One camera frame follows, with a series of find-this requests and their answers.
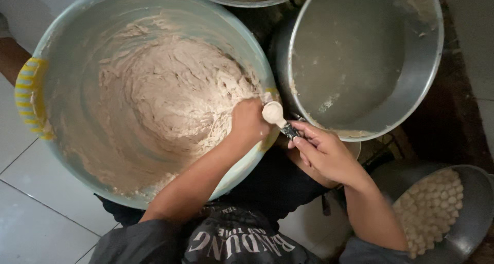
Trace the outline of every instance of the person's left hand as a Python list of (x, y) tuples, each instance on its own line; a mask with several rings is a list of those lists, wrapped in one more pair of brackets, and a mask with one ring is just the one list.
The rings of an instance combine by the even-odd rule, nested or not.
[(230, 137), (238, 142), (254, 146), (265, 139), (271, 129), (262, 117), (263, 104), (259, 98), (243, 100), (233, 108)]

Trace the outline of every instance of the hand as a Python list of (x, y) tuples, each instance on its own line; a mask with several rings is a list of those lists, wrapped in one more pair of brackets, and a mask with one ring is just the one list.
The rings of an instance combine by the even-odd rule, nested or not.
[(259, 98), (237, 103), (232, 111), (232, 130), (228, 136), (251, 147), (265, 139), (271, 127), (262, 117), (262, 109)]
[(288, 143), (297, 147), (307, 166), (327, 179), (359, 188), (370, 177), (335, 133), (316, 128), (306, 122), (291, 121), (306, 139), (296, 137)]

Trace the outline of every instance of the spoon handle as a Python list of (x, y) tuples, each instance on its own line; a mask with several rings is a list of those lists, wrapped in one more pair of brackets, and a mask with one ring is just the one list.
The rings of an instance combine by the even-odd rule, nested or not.
[(290, 140), (293, 140), (296, 136), (300, 136), (298, 129), (293, 128), (290, 123), (287, 123), (283, 126), (283, 128), (281, 128), (281, 133), (285, 134)]

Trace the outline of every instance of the light blue plastic basin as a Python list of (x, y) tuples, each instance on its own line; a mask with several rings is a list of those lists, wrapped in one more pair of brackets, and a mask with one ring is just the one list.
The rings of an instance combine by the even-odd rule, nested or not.
[[(95, 45), (108, 31), (114, 32), (134, 20), (159, 12), (180, 25), (183, 37), (202, 38), (218, 46), (244, 68), (250, 68), (265, 91), (276, 93), (266, 56), (252, 33), (217, 4), (205, 0), (78, 0), (68, 7), (45, 32), (33, 55), (48, 62), (42, 91), (48, 120), (55, 133), (49, 147), (68, 171), (91, 191), (140, 209), (147, 208), (149, 199), (112, 192), (113, 186), (103, 184), (86, 171), (79, 155), (64, 153), (61, 147), (64, 141), (78, 137), (99, 147), (95, 149), (110, 145), (105, 142), (105, 132), (86, 106), (89, 101), (99, 99), (98, 61), (114, 53), (113, 50), (97, 49)], [(277, 131), (272, 132), (267, 141), (258, 143), (233, 166), (211, 199), (226, 193), (249, 175), (277, 135)], [(107, 159), (102, 157), (98, 161), (104, 163)]]

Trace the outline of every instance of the yellow basin handle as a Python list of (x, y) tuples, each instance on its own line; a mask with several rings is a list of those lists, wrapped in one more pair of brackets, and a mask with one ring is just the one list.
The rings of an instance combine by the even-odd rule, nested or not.
[(31, 132), (42, 139), (53, 139), (42, 91), (43, 76), (47, 68), (48, 61), (30, 58), (17, 76), (14, 96), (19, 115)]

